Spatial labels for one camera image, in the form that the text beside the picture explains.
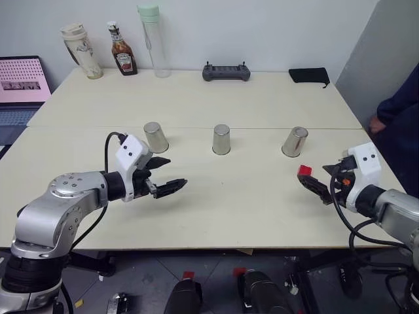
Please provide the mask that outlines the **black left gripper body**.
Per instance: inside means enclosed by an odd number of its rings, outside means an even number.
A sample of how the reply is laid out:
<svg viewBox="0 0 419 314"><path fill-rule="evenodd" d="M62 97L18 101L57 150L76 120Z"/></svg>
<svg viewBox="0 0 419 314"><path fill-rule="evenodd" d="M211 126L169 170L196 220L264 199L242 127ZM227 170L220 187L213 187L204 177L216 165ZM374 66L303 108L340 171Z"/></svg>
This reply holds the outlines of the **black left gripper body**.
<svg viewBox="0 0 419 314"><path fill-rule="evenodd" d="M143 168L134 171L132 182L134 187L134 198L156 194L156 185L151 182L151 169L154 166L155 158L152 157Z"/></svg>

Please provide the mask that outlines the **bystander bare hand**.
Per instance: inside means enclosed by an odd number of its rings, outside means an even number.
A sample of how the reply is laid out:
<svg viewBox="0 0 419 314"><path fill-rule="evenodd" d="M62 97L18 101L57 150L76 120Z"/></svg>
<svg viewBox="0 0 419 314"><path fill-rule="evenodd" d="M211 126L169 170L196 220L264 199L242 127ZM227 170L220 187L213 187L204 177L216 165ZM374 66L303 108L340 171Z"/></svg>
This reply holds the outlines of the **bystander bare hand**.
<svg viewBox="0 0 419 314"><path fill-rule="evenodd" d="M369 122L369 131L372 134L378 134L386 128L386 125L379 120L377 115L374 115Z"/></svg>

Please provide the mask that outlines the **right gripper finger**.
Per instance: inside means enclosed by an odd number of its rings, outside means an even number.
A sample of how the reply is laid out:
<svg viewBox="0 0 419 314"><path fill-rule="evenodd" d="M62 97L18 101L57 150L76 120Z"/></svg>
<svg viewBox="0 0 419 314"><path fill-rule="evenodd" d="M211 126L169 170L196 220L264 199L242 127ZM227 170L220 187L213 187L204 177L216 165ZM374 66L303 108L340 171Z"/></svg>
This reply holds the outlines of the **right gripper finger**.
<svg viewBox="0 0 419 314"><path fill-rule="evenodd" d="M328 164L322 166L328 174L338 174L342 172L342 161L339 160L336 164Z"/></svg>
<svg viewBox="0 0 419 314"><path fill-rule="evenodd" d="M329 204L329 190L325 184L310 175L297 175L297 179L303 187L316 194L324 205Z"/></svg>

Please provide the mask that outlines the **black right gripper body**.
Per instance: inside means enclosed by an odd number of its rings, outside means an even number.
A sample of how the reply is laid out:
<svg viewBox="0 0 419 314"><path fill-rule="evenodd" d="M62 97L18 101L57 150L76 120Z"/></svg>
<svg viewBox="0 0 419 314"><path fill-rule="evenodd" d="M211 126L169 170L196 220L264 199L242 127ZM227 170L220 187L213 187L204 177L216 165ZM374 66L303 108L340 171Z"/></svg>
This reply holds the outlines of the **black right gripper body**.
<svg viewBox="0 0 419 314"><path fill-rule="evenodd" d="M353 156L347 156L341 159L342 172L338 174L330 174L330 194L332 200L339 205L346 207L346 200L348 194L352 190L355 183L354 169L356 168L356 161Z"/></svg>

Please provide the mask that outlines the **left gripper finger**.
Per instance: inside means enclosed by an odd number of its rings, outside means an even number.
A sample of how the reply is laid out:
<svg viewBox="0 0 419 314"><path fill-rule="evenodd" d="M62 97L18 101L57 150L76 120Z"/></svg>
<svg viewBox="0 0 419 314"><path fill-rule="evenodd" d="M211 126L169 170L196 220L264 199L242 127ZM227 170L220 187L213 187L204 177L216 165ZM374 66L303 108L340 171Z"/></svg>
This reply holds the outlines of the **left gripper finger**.
<svg viewBox="0 0 419 314"><path fill-rule="evenodd" d="M178 190L181 190L187 184L187 182L188 180L186 179L175 179L168 181L166 184L161 186L155 186L155 190L151 192L151 194L153 195L154 199L163 198L176 193Z"/></svg>
<svg viewBox="0 0 419 314"><path fill-rule="evenodd" d="M153 170L157 169L159 167L162 167L168 163L170 163L171 160L163 157L152 157L145 165L145 168L147 170Z"/></svg>

